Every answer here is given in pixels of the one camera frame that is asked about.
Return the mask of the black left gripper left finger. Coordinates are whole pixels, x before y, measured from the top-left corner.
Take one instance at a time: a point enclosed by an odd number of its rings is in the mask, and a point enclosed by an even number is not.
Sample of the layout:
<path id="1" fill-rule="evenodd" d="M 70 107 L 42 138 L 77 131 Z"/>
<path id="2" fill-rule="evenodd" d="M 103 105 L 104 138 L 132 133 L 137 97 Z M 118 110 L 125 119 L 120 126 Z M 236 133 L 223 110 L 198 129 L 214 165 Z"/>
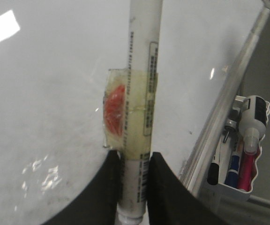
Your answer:
<path id="1" fill-rule="evenodd" d="M 120 190 L 120 158 L 115 150 L 87 187 L 45 225 L 113 225 Z"/>

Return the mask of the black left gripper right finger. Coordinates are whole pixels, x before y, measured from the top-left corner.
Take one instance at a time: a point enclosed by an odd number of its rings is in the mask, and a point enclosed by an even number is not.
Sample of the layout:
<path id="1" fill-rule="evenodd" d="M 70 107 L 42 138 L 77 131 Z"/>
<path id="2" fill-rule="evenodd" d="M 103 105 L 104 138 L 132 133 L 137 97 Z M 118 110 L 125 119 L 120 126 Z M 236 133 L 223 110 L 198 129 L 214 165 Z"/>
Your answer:
<path id="1" fill-rule="evenodd" d="M 183 186 L 159 152 L 150 158 L 147 207 L 151 225 L 222 224 L 222 219 Z"/>

